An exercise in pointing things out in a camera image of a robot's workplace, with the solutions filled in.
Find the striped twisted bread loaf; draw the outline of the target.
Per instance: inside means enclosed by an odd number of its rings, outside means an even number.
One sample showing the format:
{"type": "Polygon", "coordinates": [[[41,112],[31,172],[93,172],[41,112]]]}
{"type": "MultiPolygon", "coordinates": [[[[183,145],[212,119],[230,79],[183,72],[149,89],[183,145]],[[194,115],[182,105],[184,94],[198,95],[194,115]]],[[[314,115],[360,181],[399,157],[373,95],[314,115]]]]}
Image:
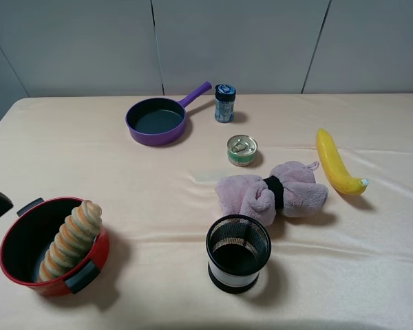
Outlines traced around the striped twisted bread loaf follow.
{"type": "Polygon", "coordinates": [[[37,280],[40,283],[66,274],[84,259],[100,234],[101,216],[101,207],[90,200],[72,209],[39,265],[37,280]]]}

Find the tin can with pull tab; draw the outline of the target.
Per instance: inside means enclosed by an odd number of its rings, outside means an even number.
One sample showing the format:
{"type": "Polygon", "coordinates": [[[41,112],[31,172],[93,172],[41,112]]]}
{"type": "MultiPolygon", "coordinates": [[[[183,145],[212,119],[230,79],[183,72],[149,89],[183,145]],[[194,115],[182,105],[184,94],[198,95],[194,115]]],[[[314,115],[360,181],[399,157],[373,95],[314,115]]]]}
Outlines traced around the tin can with pull tab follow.
{"type": "Polygon", "coordinates": [[[257,155],[257,142],[248,135],[234,135],[227,142],[228,160],[235,166],[251,165],[257,155]]]}

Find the purple frying pan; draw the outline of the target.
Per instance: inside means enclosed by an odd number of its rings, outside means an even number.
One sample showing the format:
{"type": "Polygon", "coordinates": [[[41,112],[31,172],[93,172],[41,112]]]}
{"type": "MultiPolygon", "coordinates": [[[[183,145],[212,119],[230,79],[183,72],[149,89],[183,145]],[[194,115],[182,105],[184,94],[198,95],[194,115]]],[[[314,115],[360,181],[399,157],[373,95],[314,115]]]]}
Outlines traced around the purple frying pan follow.
{"type": "Polygon", "coordinates": [[[150,98],[136,103],[125,116],[130,135],[145,146],[163,146],[176,141],[186,128],[186,107],[211,88],[211,83],[204,82],[179,101],[150,98]]]}

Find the small blue-lidded jar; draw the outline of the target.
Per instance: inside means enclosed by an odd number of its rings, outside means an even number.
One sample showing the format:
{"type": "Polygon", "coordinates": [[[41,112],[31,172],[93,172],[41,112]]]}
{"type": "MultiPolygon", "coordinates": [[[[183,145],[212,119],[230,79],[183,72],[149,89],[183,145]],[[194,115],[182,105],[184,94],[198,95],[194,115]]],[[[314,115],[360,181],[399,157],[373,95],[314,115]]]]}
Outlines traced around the small blue-lidded jar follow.
{"type": "Polygon", "coordinates": [[[229,123],[234,118],[234,102],[236,90],[228,84],[215,86],[215,119],[221,123],[229,123]]]}

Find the black mesh pen cup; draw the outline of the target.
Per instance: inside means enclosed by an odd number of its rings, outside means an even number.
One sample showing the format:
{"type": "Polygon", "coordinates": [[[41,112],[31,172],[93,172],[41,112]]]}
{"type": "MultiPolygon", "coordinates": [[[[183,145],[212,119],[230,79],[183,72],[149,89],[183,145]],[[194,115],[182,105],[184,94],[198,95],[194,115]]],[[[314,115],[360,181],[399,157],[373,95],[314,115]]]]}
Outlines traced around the black mesh pen cup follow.
{"type": "Polygon", "coordinates": [[[229,294],[247,292],[256,284],[271,255],[271,238],[255,219],[231,214],[218,219],[206,235],[208,273],[213,284],[229,294]]]}

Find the pink towel with black band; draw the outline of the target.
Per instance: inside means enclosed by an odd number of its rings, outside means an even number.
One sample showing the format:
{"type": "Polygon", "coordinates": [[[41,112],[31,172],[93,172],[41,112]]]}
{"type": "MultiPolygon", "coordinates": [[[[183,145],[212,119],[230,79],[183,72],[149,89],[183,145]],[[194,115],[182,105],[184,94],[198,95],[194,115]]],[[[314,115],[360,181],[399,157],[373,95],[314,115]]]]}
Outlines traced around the pink towel with black band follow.
{"type": "Polygon", "coordinates": [[[319,162],[289,161],[277,165],[265,179],[259,175],[224,177],[215,187],[222,214],[248,216],[265,227],[278,212],[289,218],[313,216],[328,198],[328,188],[315,180],[318,167],[319,162]]]}

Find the yellow banana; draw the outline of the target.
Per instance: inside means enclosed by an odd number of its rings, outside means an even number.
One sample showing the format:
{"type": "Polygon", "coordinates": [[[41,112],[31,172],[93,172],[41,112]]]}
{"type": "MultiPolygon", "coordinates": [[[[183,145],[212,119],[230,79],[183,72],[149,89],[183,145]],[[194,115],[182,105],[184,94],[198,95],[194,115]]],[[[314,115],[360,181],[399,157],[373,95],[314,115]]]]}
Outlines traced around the yellow banana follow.
{"type": "Polygon", "coordinates": [[[316,147],[320,163],[331,186],[343,195],[361,195],[369,180],[353,177],[347,171],[332,136],[324,129],[316,135],[316,147]]]}

